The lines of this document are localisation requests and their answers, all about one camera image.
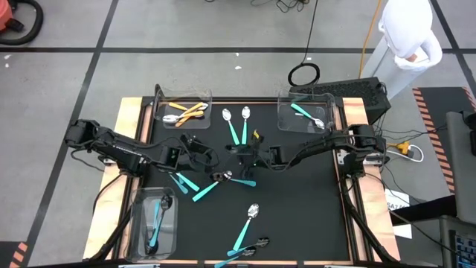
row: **transparent container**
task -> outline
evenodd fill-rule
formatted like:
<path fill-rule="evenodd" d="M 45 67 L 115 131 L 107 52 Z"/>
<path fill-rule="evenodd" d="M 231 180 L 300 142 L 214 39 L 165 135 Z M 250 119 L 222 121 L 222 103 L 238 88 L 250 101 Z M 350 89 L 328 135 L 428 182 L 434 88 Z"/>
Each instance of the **transparent container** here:
<path fill-rule="evenodd" d="M 162 121 L 167 129 L 207 129 L 210 127 L 210 117 L 212 108 L 211 90 L 191 89 L 187 91 L 176 91 L 161 89 L 156 86 L 154 100 L 154 119 Z M 203 111 L 201 116 L 181 118 L 181 122 L 168 121 L 164 116 L 180 116 L 186 109 L 192 108 L 201 103 L 195 112 Z"/>
<path fill-rule="evenodd" d="M 284 131 L 324 134 L 335 125 L 334 113 L 334 96 L 329 93 L 314 95 L 283 90 L 277 100 L 277 127 Z"/>
<path fill-rule="evenodd" d="M 168 196 L 172 202 L 168 209 L 159 206 L 156 214 L 155 205 Z M 178 199 L 171 188 L 141 188 L 132 193 L 131 220 L 129 223 L 129 243 L 124 257 L 132 263 L 159 261 L 168 258 L 176 250 Z M 147 246 L 154 238 L 158 227 L 154 249 L 149 252 Z"/>

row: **vacuum cleaner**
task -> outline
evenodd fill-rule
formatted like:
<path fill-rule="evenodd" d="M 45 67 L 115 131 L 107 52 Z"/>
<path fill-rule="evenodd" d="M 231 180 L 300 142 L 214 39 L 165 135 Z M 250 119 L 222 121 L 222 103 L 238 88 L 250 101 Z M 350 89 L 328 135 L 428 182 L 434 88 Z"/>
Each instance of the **vacuum cleaner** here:
<path fill-rule="evenodd" d="M 24 25 L 13 18 L 13 11 L 18 3 L 25 3 L 33 6 L 36 10 L 36 18 L 30 32 L 18 39 L 4 39 L 1 34 L 11 30 L 17 33 L 23 31 Z M 0 44 L 1 45 L 23 45 L 35 39 L 39 34 L 43 24 L 43 9 L 35 0 L 0 0 Z"/>

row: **silver spoon head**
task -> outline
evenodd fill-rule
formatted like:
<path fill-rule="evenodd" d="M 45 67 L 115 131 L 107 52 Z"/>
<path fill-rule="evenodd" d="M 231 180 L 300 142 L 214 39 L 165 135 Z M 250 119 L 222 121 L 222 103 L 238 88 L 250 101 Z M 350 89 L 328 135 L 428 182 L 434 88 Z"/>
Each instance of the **silver spoon head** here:
<path fill-rule="evenodd" d="M 204 103 L 204 104 L 202 104 L 202 107 L 198 108 L 197 110 L 203 111 L 203 110 L 205 110 L 205 109 L 207 109 L 207 108 L 208 108 L 208 103 Z"/>
<path fill-rule="evenodd" d="M 315 119 L 314 122 L 315 122 L 315 125 L 318 128 L 320 128 L 322 130 L 324 129 L 324 122 L 321 119 Z"/>
<path fill-rule="evenodd" d="M 260 206 L 258 204 L 253 204 L 248 208 L 248 217 L 255 218 L 258 216 L 258 212 L 260 211 Z"/>
<path fill-rule="evenodd" d="M 250 257 L 250 256 L 253 256 L 254 253 L 256 253 L 256 247 L 255 246 L 249 246 L 243 251 L 242 256 Z"/>
<path fill-rule="evenodd" d="M 250 108 L 248 106 L 244 106 L 243 110 L 241 110 L 241 116 L 244 119 L 248 119 L 250 117 L 250 114 L 251 114 Z"/>
<path fill-rule="evenodd" d="M 223 119 L 225 119 L 226 121 L 229 121 L 231 119 L 231 112 L 228 111 L 228 109 L 223 109 L 222 116 L 223 116 Z"/>
<path fill-rule="evenodd" d="M 231 179 L 231 177 L 233 176 L 233 173 L 227 170 L 223 173 L 223 176 L 225 176 L 227 179 Z"/>
<path fill-rule="evenodd" d="M 161 208 L 162 208 L 162 210 L 166 211 L 167 209 L 169 209 L 172 206 L 172 202 L 173 202 L 172 197 L 170 197 L 168 195 L 164 195 L 161 198 Z"/>
<path fill-rule="evenodd" d="M 164 115 L 162 121 L 165 123 L 175 123 L 179 120 L 179 118 L 180 117 L 178 115 Z"/>

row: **gray floor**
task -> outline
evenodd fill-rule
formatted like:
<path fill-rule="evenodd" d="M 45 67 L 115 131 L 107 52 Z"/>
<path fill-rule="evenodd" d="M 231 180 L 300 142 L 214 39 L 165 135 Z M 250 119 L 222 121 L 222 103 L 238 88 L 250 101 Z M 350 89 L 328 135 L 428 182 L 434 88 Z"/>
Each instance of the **gray floor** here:
<path fill-rule="evenodd" d="M 30 48 L 94 48 L 112 0 L 39 0 L 45 24 Z M 439 0 L 461 48 L 476 48 L 476 2 Z M 119 0 L 105 48 L 305 47 L 312 4 L 281 13 L 274 3 L 252 7 L 248 0 Z M 320 0 L 310 46 L 361 48 L 375 10 L 374 0 Z M 20 7 L 20 19 L 33 14 Z M 433 30 L 451 48 L 434 15 Z M 369 48 L 381 35 L 374 30 Z M 358 76 L 359 54 L 310 54 L 321 67 L 321 82 Z M 114 127 L 120 99 L 151 95 L 155 83 L 172 90 L 211 89 L 215 96 L 275 96 L 288 89 L 287 74 L 303 55 L 293 53 L 101 53 L 89 87 L 83 85 L 92 53 L 0 52 L 0 240 L 26 241 L 49 180 L 62 136 L 82 86 L 88 88 L 80 113 Z M 476 70 L 476 55 L 464 59 Z M 302 71 L 305 82 L 311 74 Z M 457 57 L 443 61 L 413 86 L 468 86 Z M 425 130 L 411 90 L 392 100 L 389 130 Z M 427 136 L 414 143 L 422 164 L 389 164 L 400 187 L 422 200 L 448 195 Z M 83 156 L 94 161 L 93 156 Z M 395 189 L 387 171 L 384 180 Z M 91 206 L 101 174 L 66 157 L 31 255 L 30 265 L 80 261 L 91 223 Z"/>

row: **black floor tape line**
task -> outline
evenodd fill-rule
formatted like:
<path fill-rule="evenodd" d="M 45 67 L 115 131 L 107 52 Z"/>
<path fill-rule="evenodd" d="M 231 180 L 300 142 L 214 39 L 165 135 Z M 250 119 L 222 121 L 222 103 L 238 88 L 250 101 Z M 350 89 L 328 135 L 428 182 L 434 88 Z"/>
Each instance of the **black floor tape line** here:
<path fill-rule="evenodd" d="M 118 0 L 112 0 L 111 6 L 109 8 L 109 12 L 106 17 L 106 21 L 104 22 L 104 26 L 101 31 L 99 40 L 97 41 L 97 45 L 96 45 L 97 48 L 102 48 L 104 45 L 104 41 L 106 40 L 107 32 L 111 25 L 112 18 L 114 17 L 114 13 L 115 13 L 117 5 L 118 5 Z M 89 64 L 88 71 L 86 72 L 86 75 L 84 77 L 83 85 L 76 99 L 73 112 L 71 113 L 70 122 L 76 121 L 80 117 L 81 109 L 83 108 L 84 100 L 86 99 L 86 94 L 88 93 L 89 85 L 94 75 L 94 71 L 96 69 L 97 62 L 99 60 L 99 56 L 100 56 L 99 52 L 95 52 L 92 55 L 91 63 Z M 26 244 L 29 245 L 29 247 L 25 254 L 24 264 L 28 265 L 28 262 L 30 261 L 33 249 L 35 247 L 36 240 L 38 239 L 39 232 L 42 228 L 43 222 L 45 221 L 46 213 L 48 211 L 51 198 L 53 197 L 54 189 L 60 177 L 61 168 L 65 161 L 67 152 L 68 152 L 68 147 L 65 145 L 63 141 L 61 141 L 59 152 L 54 162 L 50 177 L 48 179 L 45 192 L 43 193 L 42 200 L 38 207 L 38 211 L 36 212 L 35 219 L 33 220 L 30 233 L 28 234 Z"/>
<path fill-rule="evenodd" d="M 443 11 L 441 10 L 440 4 L 438 4 L 437 0 L 431 0 L 431 4 L 433 5 L 434 12 L 437 14 L 437 17 L 440 20 L 441 26 L 443 27 L 443 30 L 445 31 L 446 37 L 448 37 L 448 41 L 451 47 L 455 50 L 454 54 L 456 55 L 458 63 L 460 64 L 460 67 L 461 67 L 461 71 L 463 71 L 464 77 L 466 78 L 466 81 L 468 82 L 469 88 L 473 91 L 473 95 L 476 95 L 475 77 L 473 76 L 472 71 L 468 66 L 468 63 L 466 62 L 464 55 L 460 51 L 460 46 L 456 42 L 456 38 L 454 38 L 453 32 L 451 31 L 449 27 L 448 21 L 446 21 L 446 17 L 443 14 Z"/>

